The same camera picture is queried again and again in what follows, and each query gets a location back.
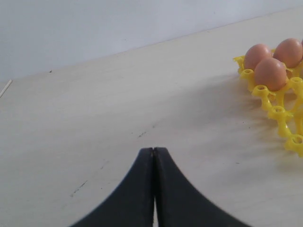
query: egg tray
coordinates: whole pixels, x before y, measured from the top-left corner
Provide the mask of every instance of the egg tray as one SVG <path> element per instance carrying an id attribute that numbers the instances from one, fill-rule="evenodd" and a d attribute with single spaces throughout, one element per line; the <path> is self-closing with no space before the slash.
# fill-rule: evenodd
<path id="1" fill-rule="evenodd" d="M 240 78 L 246 79 L 248 90 L 253 96 L 261 99 L 262 109 L 267 111 L 268 118 L 277 121 L 278 135 L 286 138 L 284 148 L 294 151 L 300 157 L 303 157 L 303 79 L 300 78 L 303 61 L 295 68 L 286 68 L 288 79 L 282 89 L 279 91 L 270 91 L 264 85 L 255 85 L 254 71 L 245 70 L 243 67 L 244 57 L 243 55 L 233 59 L 239 65 L 238 73 L 240 74 Z M 296 95 L 294 105 L 289 110 L 285 107 L 285 94 L 288 91 L 292 91 Z M 295 132 L 292 132 L 287 125 L 290 121 L 295 123 Z"/>

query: brown egg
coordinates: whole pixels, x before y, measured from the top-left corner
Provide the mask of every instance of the brown egg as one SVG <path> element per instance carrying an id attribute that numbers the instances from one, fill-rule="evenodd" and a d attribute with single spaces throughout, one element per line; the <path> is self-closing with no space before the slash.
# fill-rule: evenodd
<path id="1" fill-rule="evenodd" d="M 268 46 L 264 44 L 254 45 L 245 54 L 244 69 L 254 70 L 261 60 L 271 57 L 272 52 Z"/>
<path id="2" fill-rule="evenodd" d="M 284 62 L 286 67 L 296 67 L 303 56 L 302 43 L 294 38 L 285 39 L 281 42 L 274 52 L 274 58 Z"/>
<path id="3" fill-rule="evenodd" d="M 270 91 L 278 91 L 286 84 L 285 66 L 275 58 L 263 59 L 255 68 L 255 84 L 265 85 Z"/>

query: wooden table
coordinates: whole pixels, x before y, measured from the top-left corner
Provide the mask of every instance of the wooden table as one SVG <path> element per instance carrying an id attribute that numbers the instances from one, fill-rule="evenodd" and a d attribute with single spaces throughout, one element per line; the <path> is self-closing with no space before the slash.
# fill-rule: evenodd
<path id="1" fill-rule="evenodd" d="M 303 159 L 284 151 L 232 58 L 303 38 L 303 8 L 13 81 L 0 99 L 0 226 L 66 227 L 165 146 L 254 227 L 303 225 Z"/>

